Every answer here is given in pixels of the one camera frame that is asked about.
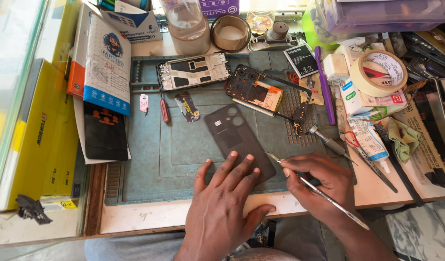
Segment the tape roll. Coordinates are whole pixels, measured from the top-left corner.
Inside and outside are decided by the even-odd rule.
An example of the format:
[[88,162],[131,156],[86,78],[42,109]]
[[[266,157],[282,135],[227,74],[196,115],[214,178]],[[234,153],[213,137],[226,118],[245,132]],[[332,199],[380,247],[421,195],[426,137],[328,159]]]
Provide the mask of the tape roll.
[[210,46],[211,41],[209,39],[209,23],[206,16],[203,15],[205,19],[205,32],[197,38],[194,39],[183,39],[175,35],[174,30],[176,30],[171,24],[169,26],[169,32],[171,34],[172,43],[174,44],[175,50],[181,55],[199,55],[205,54]]
[[380,98],[403,88],[408,80],[408,72],[395,55],[387,51],[370,50],[352,63],[350,78],[360,92]]
[[225,52],[239,52],[249,44],[251,39],[247,21],[233,14],[223,14],[216,18],[209,34],[216,48]]

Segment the fingernail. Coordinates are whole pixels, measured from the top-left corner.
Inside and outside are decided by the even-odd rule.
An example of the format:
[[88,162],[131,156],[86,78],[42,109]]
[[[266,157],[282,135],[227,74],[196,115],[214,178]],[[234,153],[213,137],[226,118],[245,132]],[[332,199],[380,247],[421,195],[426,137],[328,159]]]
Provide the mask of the fingernail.
[[290,171],[287,168],[284,168],[285,177],[289,177]]

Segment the right hand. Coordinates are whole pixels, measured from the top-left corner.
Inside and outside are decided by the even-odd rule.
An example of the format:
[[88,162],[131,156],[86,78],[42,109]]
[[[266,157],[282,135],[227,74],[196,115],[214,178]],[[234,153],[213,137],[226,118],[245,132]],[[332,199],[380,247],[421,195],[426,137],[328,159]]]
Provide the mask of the right hand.
[[356,213],[353,174],[350,169],[333,163],[330,157],[319,152],[283,159],[281,165],[284,167],[284,174],[287,177],[287,189],[319,221],[327,226],[333,226],[348,217],[325,198],[313,190],[309,190],[293,170],[309,172],[318,178],[322,183],[322,186],[317,186],[319,190],[346,210],[353,214]]

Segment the glue tube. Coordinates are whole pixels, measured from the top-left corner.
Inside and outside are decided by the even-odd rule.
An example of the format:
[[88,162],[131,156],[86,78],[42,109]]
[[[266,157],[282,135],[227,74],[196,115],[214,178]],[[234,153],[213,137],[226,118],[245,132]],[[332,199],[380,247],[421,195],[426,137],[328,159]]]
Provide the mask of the glue tube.
[[390,173],[389,166],[386,162],[389,153],[386,150],[384,143],[377,135],[371,122],[371,116],[376,113],[376,111],[365,112],[363,114],[351,116],[347,118],[347,121],[350,124],[350,128],[355,134],[359,145],[370,160],[379,162],[384,171]]

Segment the metal spudger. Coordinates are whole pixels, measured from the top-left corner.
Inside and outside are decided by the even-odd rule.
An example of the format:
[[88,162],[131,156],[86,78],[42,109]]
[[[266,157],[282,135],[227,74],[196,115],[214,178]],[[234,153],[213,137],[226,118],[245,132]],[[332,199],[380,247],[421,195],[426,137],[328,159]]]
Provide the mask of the metal spudger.
[[326,145],[328,148],[330,148],[333,152],[335,152],[337,155],[346,157],[347,159],[349,159],[351,162],[355,163],[352,158],[350,158],[350,156],[347,154],[347,151],[338,143],[336,143],[333,139],[324,136],[322,133],[320,133],[318,131],[318,127],[314,126],[311,127],[311,129],[309,129],[309,132],[312,134],[316,134],[323,142],[324,145]]
[[[272,157],[275,161],[277,161],[278,163],[281,163],[281,161],[279,160],[278,157],[274,156],[272,153],[266,152],[266,154],[268,154],[270,157]],[[302,176],[298,175],[297,176],[300,178],[300,180],[305,183],[306,185],[308,185],[308,187],[310,187],[312,190],[314,190],[314,192],[318,193],[319,195],[321,195],[323,198],[327,199],[327,201],[329,201],[330,203],[332,203],[332,205],[336,206],[338,209],[340,209],[341,211],[343,211],[345,214],[347,214],[348,217],[350,217],[351,219],[353,219],[354,222],[357,222],[361,227],[365,228],[366,230],[369,230],[369,227],[362,222],[359,218],[357,218],[355,215],[353,215],[352,213],[350,213],[350,211],[347,211],[346,209],[344,209],[341,205],[339,205],[337,202],[335,202],[335,200],[331,199],[328,195],[326,195],[324,192],[322,192],[321,190],[317,189],[316,187],[314,187],[310,182],[308,182],[306,179],[304,179]]]

